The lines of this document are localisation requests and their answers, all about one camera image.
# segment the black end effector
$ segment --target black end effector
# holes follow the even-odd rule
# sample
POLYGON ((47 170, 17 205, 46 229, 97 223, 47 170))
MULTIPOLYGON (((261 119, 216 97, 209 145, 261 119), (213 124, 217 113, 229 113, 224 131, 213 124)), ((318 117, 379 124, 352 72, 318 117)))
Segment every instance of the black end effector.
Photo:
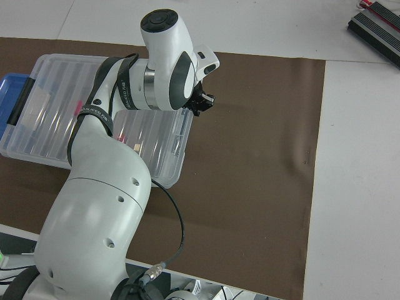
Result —
POLYGON ((208 95, 203 91, 201 81, 194 87, 192 96, 189 98, 183 108, 190 109, 198 117, 201 111, 206 111, 214 105, 215 97, 208 95))

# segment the plastic storage case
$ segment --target plastic storage case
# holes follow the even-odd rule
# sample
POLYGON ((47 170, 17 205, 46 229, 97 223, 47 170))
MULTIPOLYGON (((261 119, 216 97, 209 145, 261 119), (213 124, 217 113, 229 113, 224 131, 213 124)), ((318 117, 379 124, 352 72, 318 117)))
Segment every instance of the plastic storage case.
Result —
MULTIPOLYGON (((91 92, 106 57, 50 54, 32 70, 36 79, 16 126, 0 141, 3 156, 69 169, 67 145, 76 114, 91 92)), ((179 179, 193 114, 178 111, 121 111, 114 138, 133 148, 151 177, 166 188, 179 179)))

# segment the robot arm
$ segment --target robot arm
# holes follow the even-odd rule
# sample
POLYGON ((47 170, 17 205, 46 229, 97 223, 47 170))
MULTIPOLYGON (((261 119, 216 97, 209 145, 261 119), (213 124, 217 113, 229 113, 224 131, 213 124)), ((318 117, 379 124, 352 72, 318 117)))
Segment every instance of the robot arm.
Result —
POLYGON ((109 57, 97 71, 68 144, 71 173, 37 242, 37 270, 21 273, 3 300, 119 299, 151 177, 139 155, 111 137, 113 119, 122 109, 188 107, 198 115, 214 101, 201 81, 219 66, 208 47, 193 48, 172 10, 149 13, 141 32, 148 60, 109 57))

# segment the velcro strap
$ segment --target velcro strap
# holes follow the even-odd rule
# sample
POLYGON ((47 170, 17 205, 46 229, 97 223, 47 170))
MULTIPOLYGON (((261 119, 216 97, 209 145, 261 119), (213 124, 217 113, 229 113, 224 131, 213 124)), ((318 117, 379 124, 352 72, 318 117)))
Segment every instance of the velcro strap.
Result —
POLYGON ((82 106, 82 109, 79 112, 78 116, 87 114, 97 117, 103 123, 107 134, 109 136, 113 136, 113 119, 111 119, 111 117, 105 110, 98 106, 87 104, 82 106))
POLYGON ((129 69, 138 60, 138 57, 139 55, 137 53, 131 54, 122 61, 118 69, 117 86, 121 101, 125 105, 126 109, 137 109, 132 99, 129 69))

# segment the screw hole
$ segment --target screw hole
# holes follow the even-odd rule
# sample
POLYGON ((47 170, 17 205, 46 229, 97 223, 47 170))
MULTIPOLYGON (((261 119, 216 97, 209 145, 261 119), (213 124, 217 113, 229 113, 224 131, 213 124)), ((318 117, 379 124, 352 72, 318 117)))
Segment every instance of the screw hole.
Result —
POLYGON ((132 183, 135 185, 135 186, 139 186, 139 181, 137 181, 135 178, 131 178, 131 180, 132 180, 132 183))
POLYGON ((108 248, 110 248, 110 249, 114 249, 115 248, 115 244, 111 239, 108 239, 108 238, 104 239, 103 242, 108 248))

